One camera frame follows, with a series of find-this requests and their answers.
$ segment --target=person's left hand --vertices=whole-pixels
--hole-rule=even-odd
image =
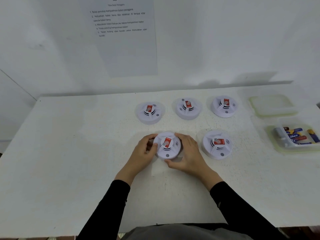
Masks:
[[[138,142],[129,160],[116,175],[115,180],[125,181],[131,186],[135,176],[150,164],[156,154],[158,144],[152,144],[149,140],[154,139],[157,135],[147,135]]]

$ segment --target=person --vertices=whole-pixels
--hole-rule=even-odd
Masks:
[[[180,162],[165,160],[169,168],[190,174],[202,182],[222,212],[226,223],[167,224],[137,227],[123,240],[144,239],[286,239],[270,222],[244,201],[212,170],[203,159],[197,142],[188,135],[175,133],[182,142],[184,156]],[[81,230],[77,240],[114,239],[135,176],[146,168],[157,152],[152,143],[157,134],[143,137],[124,167],[118,172],[107,193]]]

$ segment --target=hand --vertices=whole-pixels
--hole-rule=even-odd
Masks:
[[[135,176],[150,164],[156,154],[158,144],[152,144],[149,140],[154,139],[157,135],[147,135],[138,142],[129,160],[116,175],[115,180],[125,181],[131,186]]]
[[[215,184],[223,181],[222,178],[206,164],[199,151],[198,143],[191,136],[179,133],[175,133],[175,136],[179,137],[182,142],[184,157],[180,162],[173,162],[166,159],[165,162],[169,168],[177,169],[197,177],[209,191]]]

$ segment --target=smoke detector dome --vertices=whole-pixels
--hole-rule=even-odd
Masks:
[[[153,143],[158,143],[156,156],[164,159],[173,159],[178,156],[181,150],[181,142],[172,132],[158,134]]]
[[[230,136],[223,130],[215,129],[205,134],[202,139],[204,153],[212,158],[221,160],[232,152],[233,144]]]
[[[182,98],[176,105],[177,115],[184,120],[193,120],[200,114],[201,102],[194,98]]]
[[[160,121],[162,111],[156,103],[146,102],[138,109],[137,117],[143,124],[152,125]]]
[[[233,116],[237,109],[238,103],[227,95],[215,97],[211,103],[211,111],[222,118]]]

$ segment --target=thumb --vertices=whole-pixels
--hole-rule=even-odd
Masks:
[[[157,150],[158,150],[158,143],[154,143],[148,153],[148,155],[150,156],[154,156],[156,153],[157,153]]]
[[[173,169],[177,169],[177,170],[183,171],[182,162],[173,162],[173,161],[171,161],[169,159],[166,159],[164,161],[167,163],[169,168],[173,168]]]

